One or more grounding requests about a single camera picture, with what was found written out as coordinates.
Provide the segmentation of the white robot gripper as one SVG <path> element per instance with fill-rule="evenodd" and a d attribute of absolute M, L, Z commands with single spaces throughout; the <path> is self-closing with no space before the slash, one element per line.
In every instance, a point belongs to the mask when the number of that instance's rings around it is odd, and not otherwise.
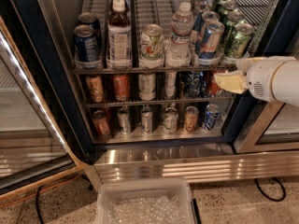
<path fill-rule="evenodd" d="M 291 56 L 242 58 L 238 70 L 217 73 L 217 85 L 228 92 L 251 95 L 266 102 L 296 101 L 296 59 Z"/>

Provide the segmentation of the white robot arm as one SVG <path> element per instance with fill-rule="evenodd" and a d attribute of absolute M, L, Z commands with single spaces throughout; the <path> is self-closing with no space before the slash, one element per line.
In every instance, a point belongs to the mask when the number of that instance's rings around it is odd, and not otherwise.
<path fill-rule="evenodd" d="M 249 91 L 259 100 L 299 106 L 299 61 L 291 56 L 242 58 L 236 70 L 214 76 L 225 91 Z"/>

